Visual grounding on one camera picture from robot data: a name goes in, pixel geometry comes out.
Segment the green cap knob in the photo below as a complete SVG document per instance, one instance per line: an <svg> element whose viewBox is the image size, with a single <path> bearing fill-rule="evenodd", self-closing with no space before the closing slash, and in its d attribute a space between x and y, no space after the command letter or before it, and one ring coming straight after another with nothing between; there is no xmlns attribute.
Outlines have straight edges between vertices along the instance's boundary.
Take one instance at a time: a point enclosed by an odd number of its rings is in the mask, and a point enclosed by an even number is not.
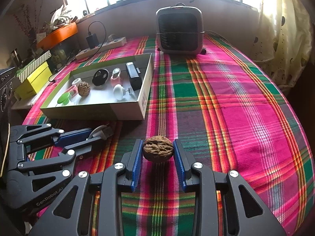
<svg viewBox="0 0 315 236"><path fill-rule="evenodd" d="M70 92L63 93L57 100L58 105L68 105L70 103L71 94Z"/></svg>

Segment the brown walnut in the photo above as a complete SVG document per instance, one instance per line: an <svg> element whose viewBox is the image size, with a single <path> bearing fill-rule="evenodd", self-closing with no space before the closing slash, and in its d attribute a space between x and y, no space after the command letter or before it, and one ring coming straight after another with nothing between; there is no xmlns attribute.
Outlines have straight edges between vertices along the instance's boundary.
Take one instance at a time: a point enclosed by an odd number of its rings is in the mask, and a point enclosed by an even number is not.
<svg viewBox="0 0 315 236"><path fill-rule="evenodd" d="M161 163L169 160L174 154L172 142L165 136L153 136L144 141L143 155L148 161Z"/></svg>
<svg viewBox="0 0 315 236"><path fill-rule="evenodd" d="M78 89L78 94L81 97L88 96L90 94L90 91L91 91L90 85L87 82L84 82L84 81L79 83L77 89Z"/></svg>

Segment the white round tape roll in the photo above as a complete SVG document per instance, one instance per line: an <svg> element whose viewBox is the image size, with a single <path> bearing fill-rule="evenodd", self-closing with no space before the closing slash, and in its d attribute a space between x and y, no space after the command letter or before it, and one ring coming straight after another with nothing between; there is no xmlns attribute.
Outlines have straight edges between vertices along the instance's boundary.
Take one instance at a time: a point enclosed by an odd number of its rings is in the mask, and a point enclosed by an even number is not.
<svg viewBox="0 0 315 236"><path fill-rule="evenodd" d="M79 86L79 84L82 82L81 78L77 78L75 80L72 81L72 85L75 85L75 86Z"/></svg>

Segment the white knob with screw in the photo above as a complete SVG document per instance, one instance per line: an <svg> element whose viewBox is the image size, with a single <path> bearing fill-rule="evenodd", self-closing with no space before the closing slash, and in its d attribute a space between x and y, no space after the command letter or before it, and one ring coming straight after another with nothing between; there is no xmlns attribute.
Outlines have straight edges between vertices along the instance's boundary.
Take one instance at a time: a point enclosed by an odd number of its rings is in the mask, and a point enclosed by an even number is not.
<svg viewBox="0 0 315 236"><path fill-rule="evenodd" d="M113 95L116 100L123 100L126 93L131 94L133 92L131 87L124 88L121 84L116 84L113 88Z"/></svg>

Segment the black round disc gadget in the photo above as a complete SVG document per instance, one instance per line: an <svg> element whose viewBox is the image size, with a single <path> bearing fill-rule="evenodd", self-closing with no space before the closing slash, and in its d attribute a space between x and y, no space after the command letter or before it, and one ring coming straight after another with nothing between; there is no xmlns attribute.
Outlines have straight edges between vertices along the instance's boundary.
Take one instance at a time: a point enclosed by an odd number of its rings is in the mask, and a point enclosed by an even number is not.
<svg viewBox="0 0 315 236"><path fill-rule="evenodd" d="M95 72L93 78L92 78L92 83L94 86L102 86L104 85L109 77L109 72L107 69L99 69Z"/></svg>

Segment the pink clip with mint button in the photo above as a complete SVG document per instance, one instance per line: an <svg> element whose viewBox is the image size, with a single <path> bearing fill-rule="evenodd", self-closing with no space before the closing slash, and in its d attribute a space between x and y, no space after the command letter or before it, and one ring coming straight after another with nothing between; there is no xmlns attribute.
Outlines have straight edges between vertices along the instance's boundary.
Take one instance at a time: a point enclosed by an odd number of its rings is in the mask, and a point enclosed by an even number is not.
<svg viewBox="0 0 315 236"><path fill-rule="evenodd" d="M122 78L121 78L121 69L115 68L112 72L112 76L110 78L110 83L112 87L115 87L117 84L122 85Z"/></svg>

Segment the black rectangular device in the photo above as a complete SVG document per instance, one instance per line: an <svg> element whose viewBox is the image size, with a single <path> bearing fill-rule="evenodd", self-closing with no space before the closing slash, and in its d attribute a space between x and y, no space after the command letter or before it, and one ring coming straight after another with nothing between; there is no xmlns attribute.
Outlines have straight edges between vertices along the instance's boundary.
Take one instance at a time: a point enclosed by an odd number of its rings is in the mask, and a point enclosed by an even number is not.
<svg viewBox="0 0 315 236"><path fill-rule="evenodd" d="M142 87L142 78L140 76L140 70L135 67L133 62L127 62L125 67L127 75L129 77L131 88L134 91L140 90Z"/></svg>

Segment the yellow box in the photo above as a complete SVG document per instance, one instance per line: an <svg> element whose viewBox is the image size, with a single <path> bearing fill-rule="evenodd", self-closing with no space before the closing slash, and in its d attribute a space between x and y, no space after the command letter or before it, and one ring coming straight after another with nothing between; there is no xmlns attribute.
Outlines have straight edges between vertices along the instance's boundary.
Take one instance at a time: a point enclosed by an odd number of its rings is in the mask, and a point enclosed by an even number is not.
<svg viewBox="0 0 315 236"><path fill-rule="evenodd" d="M51 75L49 64L46 61L38 66L32 73L31 68L27 66L26 69L23 69L16 75L18 86L14 90L14 96L18 100L25 100L35 96L48 82Z"/></svg>

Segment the shallow cardboard box tray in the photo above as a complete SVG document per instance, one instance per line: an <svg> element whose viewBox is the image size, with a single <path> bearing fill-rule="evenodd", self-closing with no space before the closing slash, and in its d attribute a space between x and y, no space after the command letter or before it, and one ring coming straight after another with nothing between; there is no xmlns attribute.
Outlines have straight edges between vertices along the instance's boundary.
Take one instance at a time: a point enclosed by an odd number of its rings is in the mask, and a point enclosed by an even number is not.
<svg viewBox="0 0 315 236"><path fill-rule="evenodd" d="M110 83L112 72L115 68L121 69L122 86L131 87L126 72L126 63L133 62L140 70L142 87L131 94L126 93L123 100L114 98L113 88ZM99 69L107 69L109 77L102 86L94 86L92 78ZM63 80L53 89L51 94L41 106L41 111L50 119L73 120L143 120L153 77L153 56L149 53L127 56L101 63L94 63L86 67L78 68L68 73ZM88 96L79 94L70 99L68 105L58 105L58 98L72 86L72 81L81 78L87 82L91 91Z"/></svg>

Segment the striped green white box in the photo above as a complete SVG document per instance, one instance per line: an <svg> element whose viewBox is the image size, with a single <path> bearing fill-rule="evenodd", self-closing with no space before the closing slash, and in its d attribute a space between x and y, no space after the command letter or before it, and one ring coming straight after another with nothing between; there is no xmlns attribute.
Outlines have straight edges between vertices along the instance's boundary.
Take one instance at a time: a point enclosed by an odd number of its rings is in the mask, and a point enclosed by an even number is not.
<svg viewBox="0 0 315 236"><path fill-rule="evenodd" d="M16 73L16 77L19 79L21 83L25 81L25 79L31 75L40 65L51 58L52 54L50 51L43 53L39 58L32 60L29 64L27 64L23 69L20 69Z"/></svg>

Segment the white power strip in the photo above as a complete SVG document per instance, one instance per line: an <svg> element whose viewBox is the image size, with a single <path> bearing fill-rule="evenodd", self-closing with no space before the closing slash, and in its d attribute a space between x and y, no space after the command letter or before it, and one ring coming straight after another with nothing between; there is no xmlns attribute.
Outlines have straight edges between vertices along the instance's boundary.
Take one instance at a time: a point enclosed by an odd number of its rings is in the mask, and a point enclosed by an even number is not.
<svg viewBox="0 0 315 236"><path fill-rule="evenodd" d="M117 38L117 39L114 39L111 42L106 42L106 43L103 43L103 44L99 44L98 46L94 47L93 49L90 49L90 48L84 49L84 50L80 51L75 56L75 58L77 60L83 60L83 59L85 59L87 57L94 56L98 52L103 52L103 51L115 49L115 48L118 48L118 47L122 47L126 43L127 43L126 37Z"/></svg>

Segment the orange tray shelf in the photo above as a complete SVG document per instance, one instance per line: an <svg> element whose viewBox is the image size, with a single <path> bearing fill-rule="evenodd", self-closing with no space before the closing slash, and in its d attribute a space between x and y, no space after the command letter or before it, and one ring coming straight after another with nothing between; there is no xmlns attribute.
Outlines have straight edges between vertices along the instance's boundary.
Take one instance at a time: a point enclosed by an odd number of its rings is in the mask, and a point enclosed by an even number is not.
<svg viewBox="0 0 315 236"><path fill-rule="evenodd" d="M59 43L63 42L67 38L70 38L71 36L77 33L78 33L77 24L75 22L72 22L48 34L36 45L36 48L42 49L43 51L50 50Z"/></svg>

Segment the grey portable fan heater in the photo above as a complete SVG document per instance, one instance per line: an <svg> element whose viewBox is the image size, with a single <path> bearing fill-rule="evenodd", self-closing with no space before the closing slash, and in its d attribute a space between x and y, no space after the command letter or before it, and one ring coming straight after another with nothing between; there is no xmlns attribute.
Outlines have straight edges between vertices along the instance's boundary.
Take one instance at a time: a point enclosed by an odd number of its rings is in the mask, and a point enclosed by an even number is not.
<svg viewBox="0 0 315 236"><path fill-rule="evenodd" d="M205 54L202 12L178 3L156 11L158 49L166 54Z"/></svg>

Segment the cream dotted curtain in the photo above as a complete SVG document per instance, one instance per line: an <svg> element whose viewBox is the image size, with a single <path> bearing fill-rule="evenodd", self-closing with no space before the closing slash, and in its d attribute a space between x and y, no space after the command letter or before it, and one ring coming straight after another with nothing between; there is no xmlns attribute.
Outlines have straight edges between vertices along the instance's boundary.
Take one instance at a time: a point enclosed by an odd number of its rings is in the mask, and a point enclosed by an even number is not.
<svg viewBox="0 0 315 236"><path fill-rule="evenodd" d="M261 0L253 60L288 94L308 62L314 62L314 30L301 0Z"/></svg>

